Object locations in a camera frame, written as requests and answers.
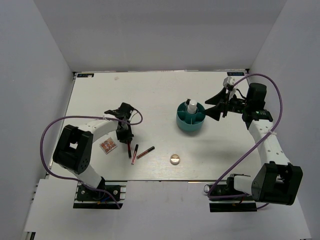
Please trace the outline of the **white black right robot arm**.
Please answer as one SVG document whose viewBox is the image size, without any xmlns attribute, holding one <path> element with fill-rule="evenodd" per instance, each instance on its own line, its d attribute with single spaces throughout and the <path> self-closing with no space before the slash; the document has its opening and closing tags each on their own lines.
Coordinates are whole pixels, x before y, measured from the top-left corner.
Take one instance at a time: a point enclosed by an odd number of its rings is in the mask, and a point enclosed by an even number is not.
<svg viewBox="0 0 320 240">
<path fill-rule="evenodd" d="M 212 107 L 205 110 L 205 115 L 218 121 L 228 112 L 241 114 L 254 139 L 261 169 L 253 176 L 227 172 L 226 186 L 220 189 L 214 183 L 207 196 L 215 201 L 248 196 L 255 202 L 291 206 L 296 199 L 303 171 L 301 167 L 291 164 L 280 146 L 273 118 L 265 109 L 267 87 L 261 83 L 251 83 L 244 99 L 237 98 L 235 91 L 235 87 L 227 84 L 217 95 L 206 100 L 205 103 Z"/>
</svg>

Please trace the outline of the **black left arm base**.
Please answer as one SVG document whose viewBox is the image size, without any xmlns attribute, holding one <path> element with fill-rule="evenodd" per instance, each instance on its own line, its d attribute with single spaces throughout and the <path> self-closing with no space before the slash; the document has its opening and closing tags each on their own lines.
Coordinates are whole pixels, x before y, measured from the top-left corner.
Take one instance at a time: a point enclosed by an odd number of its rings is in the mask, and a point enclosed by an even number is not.
<svg viewBox="0 0 320 240">
<path fill-rule="evenodd" d="M 120 208 L 123 206 L 125 201 L 127 183 L 127 181 L 105 182 L 105 190 L 115 198 Z M 85 186 L 78 184 L 73 201 L 73 208 L 90 210 L 119 210 L 116 202 L 107 193 L 92 191 Z"/>
</svg>

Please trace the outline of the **square eyeshadow palette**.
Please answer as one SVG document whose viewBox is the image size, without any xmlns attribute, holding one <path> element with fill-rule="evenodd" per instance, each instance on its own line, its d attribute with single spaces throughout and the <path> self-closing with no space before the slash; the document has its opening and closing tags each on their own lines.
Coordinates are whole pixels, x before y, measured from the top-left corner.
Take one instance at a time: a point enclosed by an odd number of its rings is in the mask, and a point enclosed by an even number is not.
<svg viewBox="0 0 320 240">
<path fill-rule="evenodd" d="M 105 141 L 101 142 L 99 146 L 105 154 L 108 154 L 117 147 L 117 144 L 112 138 L 108 138 Z"/>
</svg>

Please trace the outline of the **brown lip gloss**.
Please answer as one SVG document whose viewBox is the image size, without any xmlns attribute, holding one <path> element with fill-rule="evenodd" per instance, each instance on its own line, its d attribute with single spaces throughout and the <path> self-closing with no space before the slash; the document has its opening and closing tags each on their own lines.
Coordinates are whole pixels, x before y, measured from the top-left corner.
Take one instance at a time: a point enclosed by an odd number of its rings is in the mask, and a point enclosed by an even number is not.
<svg viewBox="0 0 320 240">
<path fill-rule="evenodd" d="M 148 153 L 152 152 L 155 149 L 154 146 L 150 147 L 149 149 L 145 150 L 144 152 L 142 152 L 141 154 L 139 154 L 137 156 L 137 159 L 142 158 L 143 156 L 147 155 Z"/>
</svg>

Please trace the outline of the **red lip gloss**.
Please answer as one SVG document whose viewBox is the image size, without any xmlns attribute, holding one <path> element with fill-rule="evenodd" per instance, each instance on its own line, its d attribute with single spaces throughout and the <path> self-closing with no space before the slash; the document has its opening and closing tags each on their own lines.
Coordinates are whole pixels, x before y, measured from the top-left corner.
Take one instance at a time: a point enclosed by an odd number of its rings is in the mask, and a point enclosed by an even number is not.
<svg viewBox="0 0 320 240">
<path fill-rule="evenodd" d="M 131 165 L 134 165 L 135 162 L 136 162 L 138 148 L 139 148 L 139 145 L 136 144 L 136 145 L 135 145 L 135 148 L 134 148 L 134 151 L 133 151 L 132 158 L 131 158 Z"/>
<path fill-rule="evenodd" d="M 131 159 L 132 158 L 132 151 L 131 151 L 131 142 L 127 141 L 127 152 L 128 152 L 128 158 Z"/>
</svg>

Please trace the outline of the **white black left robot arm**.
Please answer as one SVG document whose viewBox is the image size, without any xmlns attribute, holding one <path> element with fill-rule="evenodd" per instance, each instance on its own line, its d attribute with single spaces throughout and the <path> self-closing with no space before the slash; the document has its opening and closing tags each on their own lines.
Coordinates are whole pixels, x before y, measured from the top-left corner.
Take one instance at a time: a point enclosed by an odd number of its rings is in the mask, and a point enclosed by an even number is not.
<svg viewBox="0 0 320 240">
<path fill-rule="evenodd" d="M 130 117 L 135 109 L 122 103 L 115 110 L 105 114 L 114 120 L 97 119 L 81 126 L 67 125 L 63 128 L 53 153 L 53 162 L 73 173 L 77 180 L 89 186 L 88 193 L 99 200 L 105 196 L 105 179 L 91 166 L 93 143 L 108 133 L 115 132 L 120 143 L 128 144 L 133 140 Z"/>
</svg>

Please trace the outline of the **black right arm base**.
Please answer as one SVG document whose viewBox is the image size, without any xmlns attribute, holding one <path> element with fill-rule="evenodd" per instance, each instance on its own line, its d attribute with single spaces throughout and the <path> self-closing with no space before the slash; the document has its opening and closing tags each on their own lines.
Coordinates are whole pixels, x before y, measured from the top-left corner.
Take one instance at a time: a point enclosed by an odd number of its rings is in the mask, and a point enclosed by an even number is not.
<svg viewBox="0 0 320 240">
<path fill-rule="evenodd" d="M 245 213 L 258 210 L 256 202 L 248 192 L 241 192 L 235 187 L 244 187 L 249 190 L 252 177 L 246 174 L 231 174 L 224 181 L 219 182 L 211 190 L 213 183 L 203 187 L 204 194 L 209 198 L 211 213 Z"/>
</svg>

